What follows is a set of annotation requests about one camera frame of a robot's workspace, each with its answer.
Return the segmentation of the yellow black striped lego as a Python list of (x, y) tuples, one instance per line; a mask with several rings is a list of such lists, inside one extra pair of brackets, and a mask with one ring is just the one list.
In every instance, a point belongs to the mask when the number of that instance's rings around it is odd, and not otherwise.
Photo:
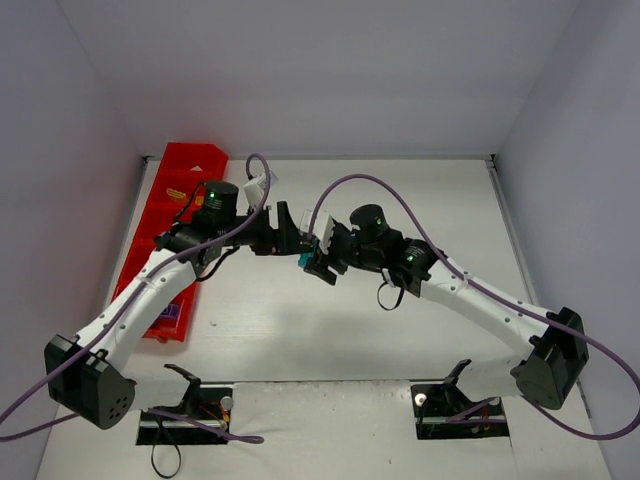
[(167, 188), (166, 189), (166, 195), (169, 198), (171, 198), (173, 201), (183, 201), (187, 197), (186, 193), (184, 193), (182, 191), (179, 191), (179, 190), (176, 190), (176, 189), (173, 189), (173, 188)]

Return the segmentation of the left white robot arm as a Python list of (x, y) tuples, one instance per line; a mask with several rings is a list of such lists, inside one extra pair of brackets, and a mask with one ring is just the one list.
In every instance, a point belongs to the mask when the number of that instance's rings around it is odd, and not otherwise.
[(236, 185), (212, 181), (202, 187), (202, 204), (190, 222), (175, 222), (157, 238), (139, 273), (99, 317), (70, 339), (54, 336), (44, 349), (50, 397), (102, 430), (138, 404), (137, 383), (123, 370), (139, 340), (224, 247), (247, 245), (258, 255), (298, 255), (303, 250), (309, 225), (294, 222), (286, 202), (278, 202), (278, 225), (271, 227), (266, 179), (245, 185), (250, 207), (244, 215), (236, 210), (241, 192)]

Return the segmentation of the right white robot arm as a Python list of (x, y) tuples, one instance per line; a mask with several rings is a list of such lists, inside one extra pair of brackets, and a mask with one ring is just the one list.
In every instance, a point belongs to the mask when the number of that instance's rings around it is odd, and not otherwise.
[(522, 396), (550, 410), (563, 406), (589, 355), (584, 341), (548, 323), (581, 331), (576, 312), (553, 313), (514, 297), (502, 304), (504, 292), (450, 271), (425, 241), (391, 228), (376, 204), (357, 208), (350, 222), (345, 227), (324, 212), (304, 212), (300, 230), (311, 234), (315, 248), (303, 263), (307, 271), (328, 283), (348, 268), (379, 273), (391, 286), (442, 305), (499, 339), (509, 354), (463, 358), (453, 370), (452, 384), (469, 400)]

